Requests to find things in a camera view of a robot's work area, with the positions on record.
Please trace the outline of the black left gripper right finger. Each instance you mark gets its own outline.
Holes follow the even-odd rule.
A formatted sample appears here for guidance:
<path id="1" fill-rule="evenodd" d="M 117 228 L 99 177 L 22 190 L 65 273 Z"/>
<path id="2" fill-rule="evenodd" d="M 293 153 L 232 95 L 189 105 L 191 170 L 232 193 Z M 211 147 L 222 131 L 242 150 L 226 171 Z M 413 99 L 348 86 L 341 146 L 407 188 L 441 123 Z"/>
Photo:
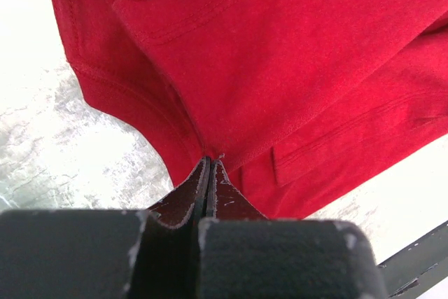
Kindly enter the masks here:
<path id="1" fill-rule="evenodd" d="M 198 225 L 199 298 L 385 298 L 364 233 L 347 221 L 265 218 L 212 165 Z"/>

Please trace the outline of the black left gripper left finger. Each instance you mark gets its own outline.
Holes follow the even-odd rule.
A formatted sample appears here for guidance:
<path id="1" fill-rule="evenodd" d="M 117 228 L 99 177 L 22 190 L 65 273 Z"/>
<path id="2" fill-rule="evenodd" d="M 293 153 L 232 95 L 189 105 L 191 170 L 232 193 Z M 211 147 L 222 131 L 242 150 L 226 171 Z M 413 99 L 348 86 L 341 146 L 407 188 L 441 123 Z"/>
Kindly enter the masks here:
<path id="1" fill-rule="evenodd" d="M 2 298 L 191 298 L 211 163 L 148 209 L 1 214 Z"/>

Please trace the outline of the red t-shirt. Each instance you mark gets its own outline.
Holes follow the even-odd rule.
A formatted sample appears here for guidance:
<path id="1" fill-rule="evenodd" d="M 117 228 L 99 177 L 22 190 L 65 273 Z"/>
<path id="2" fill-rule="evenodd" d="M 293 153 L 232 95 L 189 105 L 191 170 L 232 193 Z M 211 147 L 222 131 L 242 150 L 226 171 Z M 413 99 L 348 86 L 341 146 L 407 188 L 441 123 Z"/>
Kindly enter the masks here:
<path id="1" fill-rule="evenodd" d="M 175 185 L 304 218 L 447 133 L 447 0 L 52 0 L 85 101 Z"/>

